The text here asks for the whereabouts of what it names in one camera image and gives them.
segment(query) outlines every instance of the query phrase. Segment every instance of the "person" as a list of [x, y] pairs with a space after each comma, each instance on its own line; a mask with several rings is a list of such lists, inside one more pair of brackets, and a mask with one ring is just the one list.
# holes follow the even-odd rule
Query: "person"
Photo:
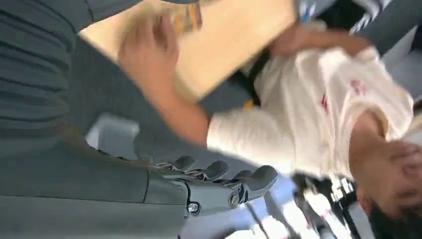
[[209, 117], [175, 92], [178, 48], [163, 26], [165, 44], [150, 20], [141, 23], [119, 62], [176, 134], [284, 174], [344, 175], [357, 182], [368, 215], [379, 208], [395, 222], [420, 223], [422, 147], [401, 140], [413, 100], [368, 40], [293, 25], [270, 44], [271, 60], [256, 79], [261, 108]]

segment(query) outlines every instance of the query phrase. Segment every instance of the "robotic hand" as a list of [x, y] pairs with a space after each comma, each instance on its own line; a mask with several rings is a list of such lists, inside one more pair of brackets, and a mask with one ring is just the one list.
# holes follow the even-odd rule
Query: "robotic hand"
[[186, 193], [187, 213], [192, 216], [231, 210], [263, 196], [277, 180], [277, 171], [270, 166], [262, 166], [255, 172], [244, 170], [226, 180], [222, 179], [228, 170], [225, 162], [216, 161], [205, 170], [189, 170], [194, 163], [192, 158], [184, 156], [174, 163], [153, 166]]
[[189, 217], [231, 210], [263, 196], [277, 179], [270, 166], [222, 179], [224, 162], [191, 170], [190, 157], [154, 165], [86, 148], [78, 158], [2, 161], [0, 238], [175, 237]]

